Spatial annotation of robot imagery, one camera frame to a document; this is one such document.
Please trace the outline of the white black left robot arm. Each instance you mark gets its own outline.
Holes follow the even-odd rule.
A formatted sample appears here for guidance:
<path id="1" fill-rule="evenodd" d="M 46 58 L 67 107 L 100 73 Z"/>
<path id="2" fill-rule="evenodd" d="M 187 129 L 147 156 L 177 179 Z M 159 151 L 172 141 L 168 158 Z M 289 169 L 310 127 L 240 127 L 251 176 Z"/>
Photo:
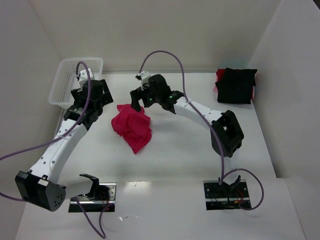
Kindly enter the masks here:
<path id="1" fill-rule="evenodd" d="M 114 101 L 104 79 L 87 81 L 71 94 L 74 103 L 63 117 L 55 142 L 27 172 L 19 171 L 15 177 L 25 202 L 51 212 L 56 211 L 65 199 L 82 194 L 93 199 L 98 191 L 99 179 L 92 175 L 82 173 L 79 180 L 69 182 L 59 182 L 59 178 L 78 142 L 98 120 L 103 107 Z"/>

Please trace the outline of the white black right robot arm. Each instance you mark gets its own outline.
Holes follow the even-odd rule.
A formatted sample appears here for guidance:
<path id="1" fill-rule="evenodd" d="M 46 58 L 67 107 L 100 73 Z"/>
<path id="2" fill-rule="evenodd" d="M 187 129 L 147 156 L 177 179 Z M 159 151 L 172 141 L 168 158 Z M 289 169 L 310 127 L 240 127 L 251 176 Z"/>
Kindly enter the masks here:
<path id="1" fill-rule="evenodd" d="M 141 100 L 145 108 L 159 104 L 166 111 L 200 124 L 209 129 L 211 146 L 223 158 L 231 158 L 242 146 L 244 133 L 232 111 L 208 108 L 187 98 L 183 92 L 171 90 L 160 74 L 151 75 L 142 71 L 135 78 L 140 81 L 140 87 L 130 92 L 132 109 L 140 112 Z"/>

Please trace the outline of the crimson red t shirt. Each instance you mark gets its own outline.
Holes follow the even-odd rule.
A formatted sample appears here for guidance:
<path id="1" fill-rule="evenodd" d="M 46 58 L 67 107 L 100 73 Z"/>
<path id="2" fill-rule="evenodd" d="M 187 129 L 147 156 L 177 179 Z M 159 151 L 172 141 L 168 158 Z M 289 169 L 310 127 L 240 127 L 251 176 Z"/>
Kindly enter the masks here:
<path id="1" fill-rule="evenodd" d="M 151 118 L 143 107 L 136 111 L 130 104 L 118 104 L 116 108 L 118 114 L 111 120 L 111 126 L 136 155 L 152 138 Z"/>

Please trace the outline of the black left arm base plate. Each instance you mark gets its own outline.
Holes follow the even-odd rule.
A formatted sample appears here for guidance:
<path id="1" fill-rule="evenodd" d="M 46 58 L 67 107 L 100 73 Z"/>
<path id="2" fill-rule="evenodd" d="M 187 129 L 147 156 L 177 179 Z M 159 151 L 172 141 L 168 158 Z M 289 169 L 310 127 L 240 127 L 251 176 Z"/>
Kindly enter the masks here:
<path id="1" fill-rule="evenodd" d="M 117 184 L 115 182 L 99 184 L 94 196 L 88 194 L 78 195 L 76 199 L 79 201 L 85 212 L 100 213 L 106 208 L 107 213 L 115 211 Z"/>

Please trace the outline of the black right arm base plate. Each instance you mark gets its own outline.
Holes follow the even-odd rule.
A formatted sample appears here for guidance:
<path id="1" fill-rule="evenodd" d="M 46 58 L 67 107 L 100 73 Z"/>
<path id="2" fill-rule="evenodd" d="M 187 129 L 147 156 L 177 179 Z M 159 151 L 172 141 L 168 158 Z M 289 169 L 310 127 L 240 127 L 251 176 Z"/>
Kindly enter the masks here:
<path id="1" fill-rule="evenodd" d="M 245 180 L 241 180 L 229 193 L 223 190 L 218 181 L 205 181 L 203 188 L 207 211 L 237 210 L 240 207 L 250 209 L 252 207 Z"/>

